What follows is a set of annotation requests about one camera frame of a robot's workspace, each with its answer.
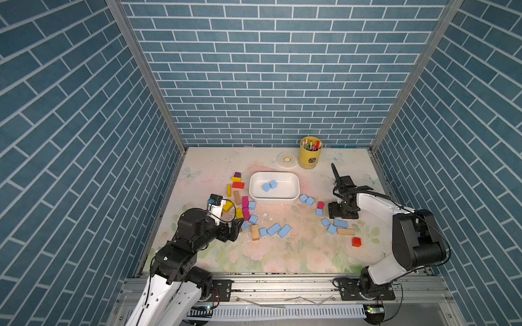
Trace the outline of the white rectangular dish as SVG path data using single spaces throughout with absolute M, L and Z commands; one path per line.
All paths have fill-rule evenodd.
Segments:
M 289 172 L 256 172 L 250 178 L 249 194 L 259 203 L 290 204 L 300 196 L 299 178 Z

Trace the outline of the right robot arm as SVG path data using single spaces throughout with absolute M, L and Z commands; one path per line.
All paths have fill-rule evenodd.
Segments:
M 395 300 L 392 282 L 416 270 L 444 264 L 450 257 L 447 241 L 429 210 L 413 210 L 369 186 L 356 186 L 350 176 L 334 172 L 333 194 L 328 204 L 333 222 L 356 220 L 367 212 L 391 223 L 391 253 L 362 269 L 359 278 L 336 278 L 333 285 L 341 300 Z

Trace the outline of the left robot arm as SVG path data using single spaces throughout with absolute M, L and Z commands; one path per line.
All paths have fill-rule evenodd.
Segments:
M 196 266 L 198 252 L 213 240 L 236 241 L 244 223 L 222 221 L 203 209 L 189 209 L 178 229 L 152 259 L 144 293 L 127 325 L 180 325 L 192 307 L 212 292 L 212 273 Z

